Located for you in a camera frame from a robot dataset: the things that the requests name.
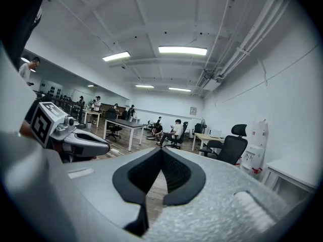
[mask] air conditioning unit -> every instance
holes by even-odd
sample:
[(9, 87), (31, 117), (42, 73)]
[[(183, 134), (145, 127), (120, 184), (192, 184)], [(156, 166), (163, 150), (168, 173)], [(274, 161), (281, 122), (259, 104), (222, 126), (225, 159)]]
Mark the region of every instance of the air conditioning unit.
[(204, 85), (204, 83), (207, 81), (207, 78), (206, 78), (206, 76), (204, 76), (201, 80), (200, 80), (200, 82), (197, 84), (197, 86), (198, 87), (202, 87), (203, 85)]
[(215, 90), (221, 83), (217, 80), (208, 79), (207, 84), (203, 87), (203, 90), (213, 91)]

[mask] desk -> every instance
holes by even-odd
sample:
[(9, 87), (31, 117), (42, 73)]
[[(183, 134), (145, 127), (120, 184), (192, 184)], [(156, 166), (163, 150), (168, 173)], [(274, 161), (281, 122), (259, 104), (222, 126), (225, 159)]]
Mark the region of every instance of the desk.
[(136, 118), (136, 117), (134, 117), (134, 118), (132, 118), (132, 122), (133, 122), (133, 120), (136, 120), (136, 122), (135, 122), (135, 123), (139, 123), (140, 118)]
[(200, 149), (203, 149), (203, 144), (207, 144), (208, 141), (220, 141), (222, 143), (224, 143), (224, 139), (221, 139), (221, 138), (213, 138), (211, 137), (210, 135), (205, 135), (205, 134), (199, 134), (199, 133), (195, 133), (194, 134), (194, 140), (193, 140), (193, 146), (192, 146), (192, 151), (194, 151), (194, 146), (195, 146), (195, 140), (196, 140), (196, 137), (198, 139), (201, 140), (201, 146), (200, 146)]
[(282, 178), (312, 194), (318, 188), (319, 178), (322, 171), (320, 164), (309, 163), (306, 160), (297, 160), (284, 157), (267, 163), (268, 170), (262, 179), (265, 184), (269, 176), (275, 174), (275, 179), (270, 189), (274, 189), (278, 178)]
[(85, 117), (84, 117), (84, 123), (86, 124), (86, 115), (97, 115), (97, 121), (96, 121), (96, 127), (99, 126), (99, 119), (100, 119), (100, 112), (97, 111), (91, 111), (91, 110), (83, 110), (83, 112), (85, 113)]
[(103, 132), (103, 139), (104, 140), (105, 140), (105, 133), (106, 133), (106, 124), (108, 122), (110, 122), (112, 124), (115, 124), (115, 125), (118, 125), (118, 126), (127, 127), (127, 128), (130, 128), (131, 129), (128, 151), (131, 151), (131, 145), (132, 145), (132, 138), (133, 138), (134, 130), (141, 128), (141, 135), (140, 135), (140, 140), (139, 140), (139, 144), (141, 144), (143, 129), (144, 129), (144, 127), (146, 125), (142, 125), (142, 124), (137, 124), (137, 123), (125, 121), (123, 119), (112, 119), (112, 118), (111, 119), (106, 119), (105, 120), (105, 123), (104, 123), (104, 132)]

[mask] headrest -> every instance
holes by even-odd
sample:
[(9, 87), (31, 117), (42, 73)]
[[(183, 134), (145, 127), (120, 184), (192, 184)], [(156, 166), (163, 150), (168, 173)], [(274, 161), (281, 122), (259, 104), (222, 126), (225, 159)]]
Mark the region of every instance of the headrest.
[(235, 125), (231, 129), (231, 133), (238, 136), (247, 136), (246, 127), (247, 125), (245, 124)]

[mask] ceiling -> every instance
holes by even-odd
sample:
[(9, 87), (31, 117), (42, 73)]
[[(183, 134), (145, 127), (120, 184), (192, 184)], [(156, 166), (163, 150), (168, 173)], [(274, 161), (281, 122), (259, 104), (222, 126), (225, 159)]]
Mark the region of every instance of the ceiling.
[[(44, 0), (42, 20), (36, 31), (50, 36), (52, 44), (66, 42), (71, 56), (90, 65), (93, 71), (117, 76), (134, 89), (135, 84), (148, 84), (158, 92), (171, 92), (169, 87), (177, 87), (197, 94), (196, 85), (203, 69), (214, 70), (230, 59), (266, 0), (251, 0), (243, 24), (238, 23), (248, 0), (229, 0), (211, 53), (226, 1)], [(229, 40), (233, 44), (226, 51)], [(162, 45), (203, 47), (207, 48), (207, 54), (160, 54), (158, 46)], [(102, 60), (123, 51), (128, 51), (131, 57), (111, 62)]]

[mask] ceiling light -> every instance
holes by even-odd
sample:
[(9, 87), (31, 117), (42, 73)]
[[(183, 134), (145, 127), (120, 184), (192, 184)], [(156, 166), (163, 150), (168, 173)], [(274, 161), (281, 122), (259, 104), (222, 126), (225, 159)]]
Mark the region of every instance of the ceiling light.
[(207, 49), (190, 46), (160, 46), (160, 53), (183, 53), (183, 54), (199, 54), (206, 55)]
[(186, 90), (186, 89), (180, 89), (180, 88), (169, 88), (170, 90), (176, 90), (176, 91), (187, 91), (191, 92), (191, 90)]
[(23, 62), (30, 63), (30, 61), (29, 61), (28, 59), (25, 59), (25, 58), (23, 58), (23, 57), (21, 57), (21, 60), (22, 60)]
[(109, 56), (106, 56), (103, 58), (104, 61), (111, 61), (111, 60), (115, 60), (115, 59), (120, 59), (120, 58), (124, 58), (124, 57), (129, 57), (130, 54), (129, 52), (122, 52), (122, 53), (119, 53), (119, 54), (113, 54), (113, 55), (109, 55)]
[(140, 87), (140, 88), (153, 88), (153, 86), (151, 86), (151, 85), (136, 85), (136, 87)]

